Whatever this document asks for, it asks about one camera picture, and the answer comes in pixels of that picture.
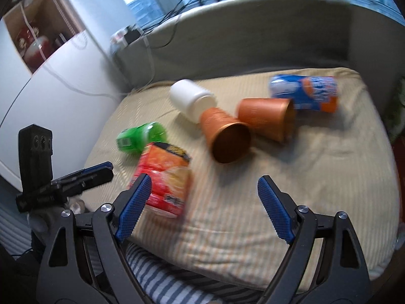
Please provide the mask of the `striped trouser leg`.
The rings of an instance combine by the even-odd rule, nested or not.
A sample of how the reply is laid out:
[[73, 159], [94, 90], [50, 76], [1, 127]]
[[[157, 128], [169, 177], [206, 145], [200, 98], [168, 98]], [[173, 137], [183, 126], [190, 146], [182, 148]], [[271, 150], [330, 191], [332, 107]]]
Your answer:
[[224, 283], [172, 265], [126, 241], [127, 264], [154, 303], [256, 303], [262, 292]]

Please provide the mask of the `white cabinet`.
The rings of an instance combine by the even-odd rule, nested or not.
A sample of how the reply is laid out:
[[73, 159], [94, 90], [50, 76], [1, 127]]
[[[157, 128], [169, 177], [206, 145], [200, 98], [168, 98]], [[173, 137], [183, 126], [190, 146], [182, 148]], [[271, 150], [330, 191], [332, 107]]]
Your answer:
[[[113, 64], [110, 37], [128, 16], [122, 0], [33, 0], [1, 18], [1, 176], [20, 189], [18, 131], [36, 124], [53, 133], [54, 176], [84, 166], [129, 86]], [[35, 21], [40, 33], [68, 41], [32, 71], [16, 37]]]

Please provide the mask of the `far copper paper cup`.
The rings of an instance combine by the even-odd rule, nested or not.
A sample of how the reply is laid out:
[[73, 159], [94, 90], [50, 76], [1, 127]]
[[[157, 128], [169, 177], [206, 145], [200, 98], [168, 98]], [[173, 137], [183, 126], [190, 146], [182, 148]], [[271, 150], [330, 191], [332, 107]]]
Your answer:
[[268, 139], [286, 143], [292, 137], [296, 111], [287, 98], [244, 98], [236, 108], [237, 118]]

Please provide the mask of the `white plastic cup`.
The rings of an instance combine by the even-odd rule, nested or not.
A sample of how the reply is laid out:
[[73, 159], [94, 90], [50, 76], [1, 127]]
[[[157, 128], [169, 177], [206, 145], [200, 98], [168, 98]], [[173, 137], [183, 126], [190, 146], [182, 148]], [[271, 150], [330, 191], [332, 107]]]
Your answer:
[[170, 87], [172, 105], [190, 122], [198, 124], [200, 117], [208, 108], [217, 106], [216, 96], [196, 82], [182, 79]]

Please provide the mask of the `black power adapter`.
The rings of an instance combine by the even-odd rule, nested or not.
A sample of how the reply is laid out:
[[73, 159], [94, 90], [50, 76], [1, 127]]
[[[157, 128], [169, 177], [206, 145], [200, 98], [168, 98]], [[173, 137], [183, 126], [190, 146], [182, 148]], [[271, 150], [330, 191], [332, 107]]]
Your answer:
[[138, 40], [144, 34], [144, 31], [136, 26], [128, 26], [124, 29], [125, 29], [124, 41], [127, 45], [130, 45], [132, 42]]

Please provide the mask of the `white power strip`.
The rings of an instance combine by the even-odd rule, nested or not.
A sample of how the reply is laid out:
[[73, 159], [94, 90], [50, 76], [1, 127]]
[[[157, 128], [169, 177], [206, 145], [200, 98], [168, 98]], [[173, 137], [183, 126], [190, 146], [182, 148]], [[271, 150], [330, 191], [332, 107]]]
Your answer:
[[127, 47], [130, 40], [130, 33], [130, 27], [121, 28], [111, 36], [111, 45], [120, 48]]

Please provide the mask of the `red white vase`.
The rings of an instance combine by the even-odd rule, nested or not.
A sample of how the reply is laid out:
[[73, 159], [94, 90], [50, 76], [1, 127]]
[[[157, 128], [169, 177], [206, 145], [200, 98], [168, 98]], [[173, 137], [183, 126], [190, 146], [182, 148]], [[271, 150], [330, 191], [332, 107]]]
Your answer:
[[39, 29], [36, 26], [32, 30], [36, 38], [30, 29], [25, 26], [18, 33], [15, 43], [25, 64], [32, 71], [35, 71], [51, 56], [52, 47], [48, 37], [45, 35], [40, 36]]

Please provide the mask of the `grey sofa backrest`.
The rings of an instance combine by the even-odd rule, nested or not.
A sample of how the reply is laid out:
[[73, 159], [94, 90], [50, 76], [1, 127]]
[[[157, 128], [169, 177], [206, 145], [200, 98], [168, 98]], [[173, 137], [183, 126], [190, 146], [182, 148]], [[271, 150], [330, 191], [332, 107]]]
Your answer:
[[404, 26], [346, 0], [227, 0], [182, 13], [113, 51], [134, 87], [256, 71], [404, 72]]

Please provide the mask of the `copper paper cup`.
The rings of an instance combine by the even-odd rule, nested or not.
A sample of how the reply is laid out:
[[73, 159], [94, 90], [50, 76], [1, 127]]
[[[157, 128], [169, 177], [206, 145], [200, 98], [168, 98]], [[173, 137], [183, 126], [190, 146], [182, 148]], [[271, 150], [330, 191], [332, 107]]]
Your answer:
[[233, 163], [248, 154], [253, 141], [248, 124], [220, 108], [212, 107], [201, 114], [200, 126], [216, 162]]
[[286, 143], [292, 137], [296, 111], [287, 98], [244, 98], [236, 108], [237, 118], [268, 139]]

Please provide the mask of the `near copper paper cup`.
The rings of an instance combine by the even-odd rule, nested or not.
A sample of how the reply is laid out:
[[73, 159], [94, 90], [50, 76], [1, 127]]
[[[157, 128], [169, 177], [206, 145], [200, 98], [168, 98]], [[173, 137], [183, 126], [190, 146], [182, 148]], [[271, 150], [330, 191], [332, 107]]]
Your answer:
[[220, 108], [212, 107], [201, 114], [200, 126], [216, 162], [233, 163], [248, 154], [253, 141], [248, 124]]

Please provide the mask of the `blue orange plastic cup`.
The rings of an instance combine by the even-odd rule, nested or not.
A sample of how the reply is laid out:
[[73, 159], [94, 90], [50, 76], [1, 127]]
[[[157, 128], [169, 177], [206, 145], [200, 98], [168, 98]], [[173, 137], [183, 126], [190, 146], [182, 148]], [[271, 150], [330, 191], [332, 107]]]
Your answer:
[[338, 107], [335, 77], [280, 74], [268, 86], [270, 97], [291, 99], [297, 110], [334, 113]]

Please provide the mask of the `red orange plastic cup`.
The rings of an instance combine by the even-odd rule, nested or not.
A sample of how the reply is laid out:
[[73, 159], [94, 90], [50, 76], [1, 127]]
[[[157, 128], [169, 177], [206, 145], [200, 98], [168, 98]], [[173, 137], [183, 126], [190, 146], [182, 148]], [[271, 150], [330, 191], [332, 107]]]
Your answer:
[[192, 186], [191, 158], [185, 150], [170, 143], [149, 143], [142, 152], [129, 183], [147, 174], [152, 181], [146, 202], [149, 210], [166, 218], [179, 217]]

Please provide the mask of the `green plastic cup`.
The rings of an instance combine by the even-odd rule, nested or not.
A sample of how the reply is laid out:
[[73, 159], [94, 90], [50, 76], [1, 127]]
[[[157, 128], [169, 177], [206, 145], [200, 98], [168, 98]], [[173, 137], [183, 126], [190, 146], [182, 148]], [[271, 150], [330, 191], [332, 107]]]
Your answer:
[[164, 126], [158, 122], [150, 122], [121, 131], [116, 138], [116, 144], [121, 152], [140, 155], [149, 143], [167, 140]]

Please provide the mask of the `dark small bottle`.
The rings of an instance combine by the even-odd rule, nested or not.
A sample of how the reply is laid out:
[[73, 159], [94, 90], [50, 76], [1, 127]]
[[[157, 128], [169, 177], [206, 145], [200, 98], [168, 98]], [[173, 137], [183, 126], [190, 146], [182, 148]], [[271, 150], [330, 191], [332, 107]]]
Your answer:
[[54, 40], [55, 50], [61, 48], [61, 46], [63, 46], [67, 41], [68, 41], [68, 38], [62, 32], [59, 33]]

